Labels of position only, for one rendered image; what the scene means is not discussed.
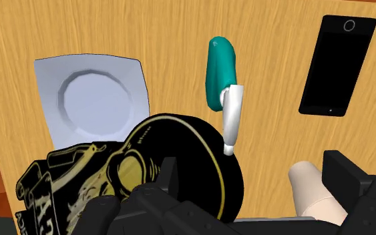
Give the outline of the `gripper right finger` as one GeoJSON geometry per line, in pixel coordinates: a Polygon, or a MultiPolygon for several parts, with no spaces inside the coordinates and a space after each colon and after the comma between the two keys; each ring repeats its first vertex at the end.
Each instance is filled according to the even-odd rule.
{"type": "Polygon", "coordinates": [[[337,150],[323,153],[322,183],[347,212],[337,235],[376,235],[376,175],[337,150]]]}

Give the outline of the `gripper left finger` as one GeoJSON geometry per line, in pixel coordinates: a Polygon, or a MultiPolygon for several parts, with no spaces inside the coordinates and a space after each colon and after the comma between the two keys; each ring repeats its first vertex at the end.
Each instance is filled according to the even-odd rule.
{"type": "Polygon", "coordinates": [[[136,186],[127,200],[91,199],[71,235],[240,235],[218,219],[224,201],[216,185],[165,158],[157,180],[136,186]]]}

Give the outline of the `beige paper cup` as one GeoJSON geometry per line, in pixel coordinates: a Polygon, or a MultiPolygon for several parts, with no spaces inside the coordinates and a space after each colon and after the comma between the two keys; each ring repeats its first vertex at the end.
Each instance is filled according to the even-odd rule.
{"type": "Polygon", "coordinates": [[[288,172],[297,216],[312,217],[340,226],[347,212],[322,183],[321,171],[301,161],[288,172]]]}

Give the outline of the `black and gold round tin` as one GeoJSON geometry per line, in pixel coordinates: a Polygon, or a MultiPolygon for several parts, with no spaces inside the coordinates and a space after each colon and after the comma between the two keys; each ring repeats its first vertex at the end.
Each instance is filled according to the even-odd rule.
{"type": "Polygon", "coordinates": [[[49,152],[18,180],[16,213],[21,235],[71,235],[89,200],[127,200],[138,185],[154,182],[165,158],[176,158],[179,201],[191,201],[223,222],[238,215],[244,183],[235,155],[206,121],[160,113],[140,122],[122,142],[92,142],[49,152]]]}

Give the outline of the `black smartphone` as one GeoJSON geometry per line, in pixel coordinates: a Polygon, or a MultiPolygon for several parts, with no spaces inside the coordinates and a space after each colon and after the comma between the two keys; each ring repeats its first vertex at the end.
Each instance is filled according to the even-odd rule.
{"type": "Polygon", "coordinates": [[[375,18],[323,16],[299,113],[346,114],[375,27],[375,18]]]}

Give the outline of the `white square plate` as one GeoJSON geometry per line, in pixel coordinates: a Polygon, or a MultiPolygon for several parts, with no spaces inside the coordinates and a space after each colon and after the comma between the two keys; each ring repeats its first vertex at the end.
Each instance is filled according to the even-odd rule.
{"type": "Polygon", "coordinates": [[[137,59],[75,54],[37,59],[35,76],[55,149],[94,141],[122,142],[150,114],[137,59]]]}

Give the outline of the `teal and white kitchen tool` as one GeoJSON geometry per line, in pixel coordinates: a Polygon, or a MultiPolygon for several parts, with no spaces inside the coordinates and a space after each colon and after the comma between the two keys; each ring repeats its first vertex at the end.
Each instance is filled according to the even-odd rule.
{"type": "Polygon", "coordinates": [[[231,156],[238,137],[244,86],[236,80],[236,55],[224,37],[214,37],[208,46],[206,101],[223,115],[224,155],[231,156]]]}

